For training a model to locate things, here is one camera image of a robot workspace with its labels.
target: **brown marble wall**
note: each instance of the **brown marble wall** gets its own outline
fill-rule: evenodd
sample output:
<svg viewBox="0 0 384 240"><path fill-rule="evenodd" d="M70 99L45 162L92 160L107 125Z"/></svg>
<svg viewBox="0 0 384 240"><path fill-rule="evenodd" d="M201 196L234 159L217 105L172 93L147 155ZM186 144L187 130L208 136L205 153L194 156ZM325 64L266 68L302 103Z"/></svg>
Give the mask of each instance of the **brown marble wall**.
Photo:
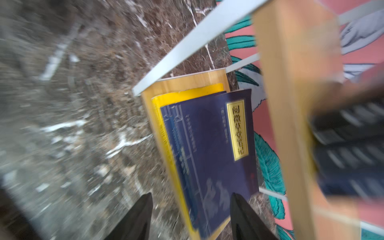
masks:
<svg viewBox="0 0 384 240"><path fill-rule="evenodd" d="M2 2L0 173L43 239L103 239L147 192L154 198L150 239L188 238L131 89L214 6ZM165 77L230 64L220 35ZM237 87L233 74L229 81ZM230 228L220 238L229 239Z"/></svg>

